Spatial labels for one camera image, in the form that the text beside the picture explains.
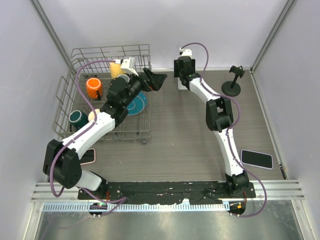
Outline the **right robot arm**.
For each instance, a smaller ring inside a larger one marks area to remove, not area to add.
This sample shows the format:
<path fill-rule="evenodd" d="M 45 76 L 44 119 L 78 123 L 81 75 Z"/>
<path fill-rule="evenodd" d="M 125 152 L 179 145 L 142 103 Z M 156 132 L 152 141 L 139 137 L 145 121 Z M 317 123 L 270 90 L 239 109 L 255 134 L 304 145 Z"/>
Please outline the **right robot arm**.
<path fill-rule="evenodd" d="M 225 166 L 226 193 L 233 198 L 249 187 L 249 177 L 240 163 L 233 136 L 234 116 L 231 99 L 214 91 L 195 70 L 195 60 L 180 56 L 174 61 L 174 76 L 205 103 L 205 122 L 218 141 Z"/>

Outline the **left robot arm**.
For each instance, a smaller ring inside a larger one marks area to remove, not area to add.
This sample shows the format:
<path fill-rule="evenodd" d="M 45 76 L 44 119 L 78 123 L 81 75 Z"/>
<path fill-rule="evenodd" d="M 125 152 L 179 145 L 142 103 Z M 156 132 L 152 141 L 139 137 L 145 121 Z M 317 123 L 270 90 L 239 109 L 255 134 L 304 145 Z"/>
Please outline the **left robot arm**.
<path fill-rule="evenodd" d="M 127 107 L 142 91 L 159 91 L 167 75 L 154 73 L 148 68 L 138 75 L 130 75 L 129 81 L 114 78 L 107 91 L 107 101 L 94 113 L 94 119 L 73 135 L 62 141 L 51 140 L 46 148 L 43 172 L 49 176 L 51 192 L 55 197 L 54 182 L 63 189 L 78 187 L 89 190 L 93 198 L 100 200 L 107 192 L 106 180 L 100 175 L 82 169 L 80 160 L 85 152 L 105 134 L 117 128 L 127 117 Z"/>

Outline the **purple-cased phone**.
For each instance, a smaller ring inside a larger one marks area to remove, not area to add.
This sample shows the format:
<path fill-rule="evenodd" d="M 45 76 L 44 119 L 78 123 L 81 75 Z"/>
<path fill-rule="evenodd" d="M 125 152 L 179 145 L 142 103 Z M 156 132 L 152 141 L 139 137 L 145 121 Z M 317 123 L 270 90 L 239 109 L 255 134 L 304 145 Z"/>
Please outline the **purple-cased phone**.
<path fill-rule="evenodd" d="M 242 149 L 241 163 L 244 165 L 271 170 L 274 167 L 273 157 L 270 154 Z"/>

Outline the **pink-cased phone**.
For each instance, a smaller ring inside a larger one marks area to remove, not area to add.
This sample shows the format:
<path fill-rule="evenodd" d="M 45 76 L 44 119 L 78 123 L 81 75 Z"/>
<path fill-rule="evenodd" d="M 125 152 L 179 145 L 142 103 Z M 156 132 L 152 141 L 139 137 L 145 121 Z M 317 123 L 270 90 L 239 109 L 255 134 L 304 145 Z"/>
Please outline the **pink-cased phone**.
<path fill-rule="evenodd" d="M 81 165 L 93 164 L 96 162 L 96 150 L 94 148 L 88 149 L 82 158 L 79 160 Z"/>

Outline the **black round-base phone holder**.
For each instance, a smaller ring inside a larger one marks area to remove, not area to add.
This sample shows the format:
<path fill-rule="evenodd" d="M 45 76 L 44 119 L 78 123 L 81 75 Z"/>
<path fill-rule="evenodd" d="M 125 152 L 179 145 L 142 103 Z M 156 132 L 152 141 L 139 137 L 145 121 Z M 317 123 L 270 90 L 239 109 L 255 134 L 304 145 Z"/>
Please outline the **black round-base phone holder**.
<path fill-rule="evenodd" d="M 243 66 L 232 65 L 229 69 L 229 73 L 234 74 L 233 81 L 226 81 L 222 84 L 221 90 L 226 96 L 236 97 L 241 92 L 241 86 L 237 83 L 238 78 L 242 78 L 245 74 Z"/>

